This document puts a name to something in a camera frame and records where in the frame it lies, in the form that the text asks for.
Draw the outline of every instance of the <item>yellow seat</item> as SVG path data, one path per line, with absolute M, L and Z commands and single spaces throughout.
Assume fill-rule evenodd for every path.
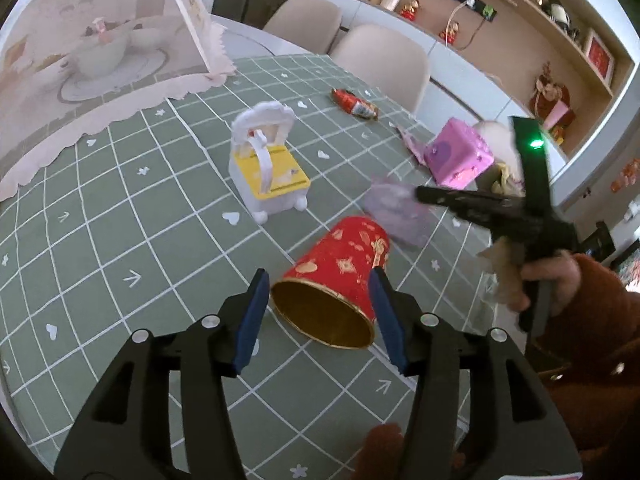
M 311 181 L 285 146 L 268 146 L 268 150 L 273 164 L 273 179 L 268 193 L 260 193 L 260 164 L 257 155 L 254 153 L 248 157 L 240 157 L 237 153 L 233 154 L 242 176 L 256 198 L 265 200 L 306 189 L 311 185 Z

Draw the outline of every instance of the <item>beige chair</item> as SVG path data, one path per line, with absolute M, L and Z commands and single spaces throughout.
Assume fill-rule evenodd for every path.
M 360 25 L 330 56 L 336 65 L 380 88 L 410 112 L 417 110 L 430 70 L 426 52 L 415 41 L 379 25 Z
M 287 0 L 264 30 L 315 54 L 326 54 L 341 20 L 340 7 L 327 0 Z

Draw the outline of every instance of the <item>green tablecloth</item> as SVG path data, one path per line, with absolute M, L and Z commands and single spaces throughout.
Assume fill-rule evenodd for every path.
M 344 87 L 375 102 L 380 120 L 366 123 L 338 109 L 329 92 Z M 308 211 L 280 213 L 260 227 L 228 177 L 228 126 L 266 100 L 298 115 L 289 144 L 312 185 Z M 5 201 L 0 360 L 15 414 L 41 460 L 53 465 L 132 331 L 185 329 L 245 290 L 258 266 L 275 281 L 339 219 L 361 213 L 373 177 L 426 183 L 428 173 L 416 168 L 393 124 L 433 138 L 327 56 L 240 60 L 225 86 L 82 138 Z M 239 213 L 238 224 L 225 212 Z M 488 233 L 438 208 L 425 222 L 433 227 L 425 248 L 392 248 L 393 285 L 456 328 L 484 332 L 494 311 L 481 301 L 485 278 L 473 254 L 486 247 Z M 242 378 L 225 380 L 248 478 L 302 471 L 307 479 L 346 479 L 370 428 L 406 425 L 415 383 L 398 376 L 380 337 L 367 350 L 331 349 L 268 312 L 258 341 Z M 462 379 L 460 434 L 468 417 L 468 375 Z M 177 374 L 168 402 L 175 463 L 186 468 Z

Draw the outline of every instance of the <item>pink gift box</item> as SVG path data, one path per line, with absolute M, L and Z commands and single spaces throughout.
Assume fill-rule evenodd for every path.
M 447 121 L 424 155 L 436 183 L 453 189 L 465 189 L 494 163 L 494 154 L 484 139 L 456 118 Z

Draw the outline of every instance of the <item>finger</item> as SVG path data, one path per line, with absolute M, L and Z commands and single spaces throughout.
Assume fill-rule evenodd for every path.
M 536 282 L 539 280 L 557 280 L 571 273 L 570 256 L 562 254 L 553 258 L 542 258 L 522 266 L 520 275 L 523 280 Z
M 512 312 L 521 313 L 527 310 L 531 305 L 530 299 L 526 294 L 521 293 L 517 300 L 510 302 L 507 307 Z

